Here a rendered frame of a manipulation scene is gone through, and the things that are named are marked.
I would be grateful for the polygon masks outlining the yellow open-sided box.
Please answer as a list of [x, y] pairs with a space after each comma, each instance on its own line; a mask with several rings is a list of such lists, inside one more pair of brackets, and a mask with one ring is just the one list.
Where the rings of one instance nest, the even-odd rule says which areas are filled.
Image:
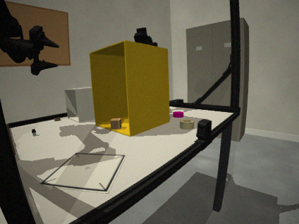
[[121, 118], [111, 131], [132, 137], [170, 122], [168, 49], [124, 40], [91, 52], [90, 72], [97, 126]]

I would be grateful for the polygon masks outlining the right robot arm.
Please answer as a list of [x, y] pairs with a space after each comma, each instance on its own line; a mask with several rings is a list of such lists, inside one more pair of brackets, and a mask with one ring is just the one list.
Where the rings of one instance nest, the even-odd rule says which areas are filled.
[[134, 35], [135, 42], [144, 43], [144, 44], [145, 44], [145, 42], [147, 44], [152, 42], [152, 38], [150, 36], [147, 36], [146, 27], [141, 27], [141, 28], [137, 28], [137, 29], [139, 29], [139, 30], [137, 30], [137, 33], [135, 33], [135, 35]]

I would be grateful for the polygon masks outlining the cream box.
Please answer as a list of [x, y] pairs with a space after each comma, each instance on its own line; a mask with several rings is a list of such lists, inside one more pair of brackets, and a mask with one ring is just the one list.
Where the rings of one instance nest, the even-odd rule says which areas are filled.
[[64, 93], [69, 119], [78, 123], [95, 119], [91, 87], [65, 89]]

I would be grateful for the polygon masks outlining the small brown wooden block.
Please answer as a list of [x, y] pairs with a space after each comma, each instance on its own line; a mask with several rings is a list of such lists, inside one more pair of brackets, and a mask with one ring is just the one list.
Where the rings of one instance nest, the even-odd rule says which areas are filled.
[[110, 120], [111, 130], [120, 130], [121, 129], [121, 118], [112, 118]]

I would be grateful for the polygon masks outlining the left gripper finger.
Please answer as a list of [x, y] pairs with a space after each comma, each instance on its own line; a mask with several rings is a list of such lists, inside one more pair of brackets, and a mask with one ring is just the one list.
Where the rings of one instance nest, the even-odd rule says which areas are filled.
[[37, 44], [44, 45], [44, 46], [50, 46], [50, 47], [55, 47], [59, 48], [58, 44], [55, 44], [52, 42], [50, 39], [48, 39], [44, 32], [42, 32], [38, 37], [37, 37]]
[[49, 63], [44, 60], [39, 64], [38, 66], [38, 73], [40, 73], [41, 70], [47, 69], [47, 68], [54, 68], [57, 67], [58, 65], [55, 63]]

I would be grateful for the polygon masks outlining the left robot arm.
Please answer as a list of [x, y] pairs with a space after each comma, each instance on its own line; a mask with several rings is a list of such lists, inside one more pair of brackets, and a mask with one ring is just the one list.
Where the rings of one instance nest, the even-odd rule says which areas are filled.
[[[20, 37], [12, 39], [9, 37]], [[0, 0], [0, 49], [7, 53], [16, 63], [22, 63], [26, 57], [15, 55], [14, 46], [17, 40], [23, 40], [23, 31], [16, 18], [14, 18], [4, 0]], [[12, 53], [12, 54], [11, 54]]]

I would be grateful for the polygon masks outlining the black square outline on floor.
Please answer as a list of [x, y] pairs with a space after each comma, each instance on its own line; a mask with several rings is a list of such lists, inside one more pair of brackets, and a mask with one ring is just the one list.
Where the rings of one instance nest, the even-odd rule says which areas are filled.
[[74, 153], [38, 185], [108, 194], [126, 156]]

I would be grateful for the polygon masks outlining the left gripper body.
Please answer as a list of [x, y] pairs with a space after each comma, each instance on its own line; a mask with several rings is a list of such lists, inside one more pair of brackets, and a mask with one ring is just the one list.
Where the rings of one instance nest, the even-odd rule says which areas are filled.
[[[37, 37], [42, 33], [43, 27], [36, 25], [29, 30], [29, 37], [31, 42], [26, 42], [25, 39], [17, 40], [14, 46], [15, 55], [28, 57], [29, 60], [34, 59], [31, 65], [31, 73], [33, 75], [39, 75], [38, 66], [41, 63], [39, 60], [39, 45], [37, 44]], [[37, 48], [37, 50], [36, 50]]]

